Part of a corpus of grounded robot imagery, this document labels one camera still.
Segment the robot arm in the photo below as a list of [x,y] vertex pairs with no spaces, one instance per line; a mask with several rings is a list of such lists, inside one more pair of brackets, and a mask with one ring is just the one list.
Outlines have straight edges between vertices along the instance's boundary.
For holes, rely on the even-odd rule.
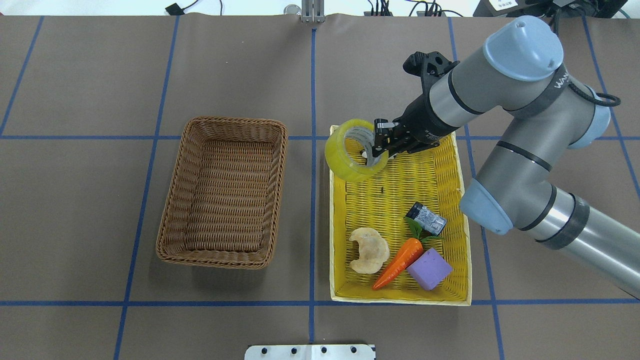
[[485,229],[512,229],[608,277],[639,297],[639,234],[548,181],[566,150],[589,146],[610,124],[619,98],[567,70],[563,47],[535,16],[515,18],[462,61],[416,52],[403,64],[422,93],[394,120],[374,121],[368,159],[437,147],[501,107],[512,121],[471,180],[459,207]]

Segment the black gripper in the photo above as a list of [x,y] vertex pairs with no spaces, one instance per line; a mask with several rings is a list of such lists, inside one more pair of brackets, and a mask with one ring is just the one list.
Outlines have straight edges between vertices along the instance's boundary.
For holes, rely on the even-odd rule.
[[445,123],[433,110],[429,96],[422,94],[394,121],[376,118],[374,132],[392,133],[393,141],[374,145],[371,159],[380,159],[386,153],[393,160],[403,152],[414,154],[438,147],[443,137],[455,132],[455,127]]

